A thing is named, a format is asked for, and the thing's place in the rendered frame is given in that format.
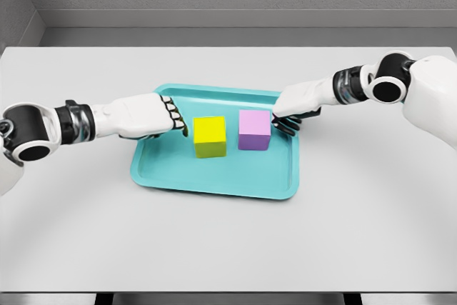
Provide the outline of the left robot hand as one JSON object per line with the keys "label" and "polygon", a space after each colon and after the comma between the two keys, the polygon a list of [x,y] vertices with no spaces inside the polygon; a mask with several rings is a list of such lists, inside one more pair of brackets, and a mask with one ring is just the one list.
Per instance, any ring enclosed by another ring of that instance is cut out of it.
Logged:
{"label": "left robot hand", "polygon": [[142,139],[172,130],[180,131],[185,137],[189,135],[183,115],[170,96],[154,92],[119,99],[116,104],[119,106],[116,131],[123,138]]}

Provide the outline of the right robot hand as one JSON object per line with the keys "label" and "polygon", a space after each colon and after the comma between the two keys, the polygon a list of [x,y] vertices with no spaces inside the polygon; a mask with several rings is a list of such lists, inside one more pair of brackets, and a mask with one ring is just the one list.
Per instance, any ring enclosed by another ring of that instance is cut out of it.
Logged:
{"label": "right robot hand", "polygon": [[303,119],[321,114],[319,103],[320,81],[307,81],[287,86],[277,98],[272,109],[274,128],[295,136]]}

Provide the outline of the teal tray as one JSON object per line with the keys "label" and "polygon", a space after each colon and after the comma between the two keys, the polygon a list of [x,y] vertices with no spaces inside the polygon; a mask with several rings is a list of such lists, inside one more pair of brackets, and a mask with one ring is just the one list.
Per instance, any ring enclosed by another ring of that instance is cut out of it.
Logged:
{"label": "teal tray", "polygon": [[163,84],[156,90],[169,96],[184,116],[223,116],[227,155],[199,159],[193,138],[170,131],[157,139],[140,140],[131,162],[131,178],[140,186],[207,194],[284,200],[297,191],[300,179],[299,139],[273,129],[265,151],[238,149],[238,113],[270,110],[277,91],[231,89],[190,84]]}

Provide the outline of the purple cube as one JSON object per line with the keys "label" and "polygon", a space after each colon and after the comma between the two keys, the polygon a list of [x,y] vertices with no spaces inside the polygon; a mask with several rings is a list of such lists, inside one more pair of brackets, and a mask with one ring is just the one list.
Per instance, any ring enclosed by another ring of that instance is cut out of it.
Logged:
{"label": "purple cube", "polygon": [[271,140],[271,113],[267,110],[239,111],[238,148],[266,151]]}

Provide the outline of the yellow cube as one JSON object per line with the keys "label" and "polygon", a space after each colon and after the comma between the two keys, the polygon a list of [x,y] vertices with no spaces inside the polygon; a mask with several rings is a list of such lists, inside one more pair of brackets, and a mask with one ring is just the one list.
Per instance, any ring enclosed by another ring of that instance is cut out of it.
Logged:
{"label": "yellow cube", "polygon": [[226,156],[226,121],[223,116],[196,117],[193,125],[197,158]]}

